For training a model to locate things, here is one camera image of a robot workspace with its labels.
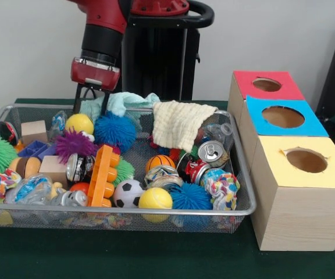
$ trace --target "circular hole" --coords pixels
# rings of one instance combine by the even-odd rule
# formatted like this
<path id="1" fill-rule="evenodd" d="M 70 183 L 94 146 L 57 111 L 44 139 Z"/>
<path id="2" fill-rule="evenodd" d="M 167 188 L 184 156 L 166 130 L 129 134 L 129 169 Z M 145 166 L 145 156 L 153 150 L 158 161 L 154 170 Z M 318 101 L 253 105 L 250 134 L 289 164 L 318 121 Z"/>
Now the circular hole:
<path id="1" fill-rule="evenodd" d="M 281 89 L 281 84 L 276 80 L 270 78 L 259 77 L 253 81 L 254 87 L 266 91 L 266 92 L 276 92 Z"/>
<path id="2" fill-rule="evenodd" d="M 303 115 L 295 109 L 285 106 L 271 106 L 262 111 L 269 123 L 281 128 L 296 128 L 305 122 Z"/>
<path id="3" fill-rule="evenodd" d="M 308 173 L 320 173 L 328 165 L 321 154 L 309 149 L 290 151 L 286 157 L 293 166 Z"/>

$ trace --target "red can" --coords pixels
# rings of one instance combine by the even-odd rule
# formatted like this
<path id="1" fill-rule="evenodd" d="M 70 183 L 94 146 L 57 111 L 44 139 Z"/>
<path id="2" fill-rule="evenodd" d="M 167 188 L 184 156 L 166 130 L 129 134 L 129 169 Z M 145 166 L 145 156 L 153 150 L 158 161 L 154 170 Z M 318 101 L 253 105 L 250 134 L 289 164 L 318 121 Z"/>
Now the red can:
<path id="1" fill-rule="evenodd" d="M 191 182 L 199 185 L 202 175 L 210 169 L 210 165 L 203 160 L 189 162 L 186 167 L 186 173 L 190 174 Z"/>

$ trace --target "light blue cloth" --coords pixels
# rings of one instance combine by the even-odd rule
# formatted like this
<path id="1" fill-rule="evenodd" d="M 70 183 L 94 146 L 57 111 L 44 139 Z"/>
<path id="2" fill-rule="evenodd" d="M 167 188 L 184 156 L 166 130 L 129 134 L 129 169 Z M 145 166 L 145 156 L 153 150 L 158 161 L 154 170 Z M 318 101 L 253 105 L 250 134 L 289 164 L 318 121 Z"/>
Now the light blue cloth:
<path id="1" fill-rule="evenodd" d="M 95 100 L 82 101 L 80 113 L 86 114 L 95 122 L 102 108 L 104 96 Z M 107 110 L 114 115 L 123 117 L 127 108 L 151 108 L 155 102 L 160 99 L 154 93 L 150 93 L 146 98 L 130 92 L 121 92 L 110 94 L 108 99 Z"/>

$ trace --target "yellow tennis ball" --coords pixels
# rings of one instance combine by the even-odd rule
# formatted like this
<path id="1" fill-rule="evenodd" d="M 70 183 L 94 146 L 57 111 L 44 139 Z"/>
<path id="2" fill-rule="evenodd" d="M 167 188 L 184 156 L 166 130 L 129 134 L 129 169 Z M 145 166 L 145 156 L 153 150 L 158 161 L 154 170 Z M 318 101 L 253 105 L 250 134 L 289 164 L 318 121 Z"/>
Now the yellow tennis ball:
<path id="1" fill-rule="evenodd" d="M 87 115 L 78 113 L 68 118 L 67 123 L 65 123 L 65 130 L 74 130 L 78 133 L 84 131 L 87 134 L 92 135 L 94 132 L 94 124 Z"/>
<path id="2" fill-rule="evenodd" d="M 146 190 L 139 199 L 139 208 L 146 209 L 171 209 L 173 207 L 172 196 L 162 188 Z M 165 214 L 143 214 L 142 217 L 152 223 L 160 223 L 169 218 Z"/>

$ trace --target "orange ball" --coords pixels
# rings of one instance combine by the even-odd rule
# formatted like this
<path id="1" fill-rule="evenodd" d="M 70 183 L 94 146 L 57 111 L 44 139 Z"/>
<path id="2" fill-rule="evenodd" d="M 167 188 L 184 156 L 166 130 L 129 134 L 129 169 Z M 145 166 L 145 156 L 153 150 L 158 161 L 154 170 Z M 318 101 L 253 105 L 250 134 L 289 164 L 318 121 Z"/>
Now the orange ball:
<path id="1" fill-rule="evenodd" d="M 162 164 L 165 166 L 172 166 L 173 168 L 175 168 L 175 164 L 173 160 L 171 160 L 171 158 L 165 155 L 157 155 L 150 158 L 147 165 L 145 166 L 145 173 L 148 173 L 149 170 L 153 169 L 156 166 L 161 166 Z"/>
<path id="2" fill-rule="evenodd" d="M 70 191 L 83 191 L 87 195 L 89 187 L 90 187 L 89 183 L 78 182 L 73 184 L 72 187 L 70 187 Z"/>

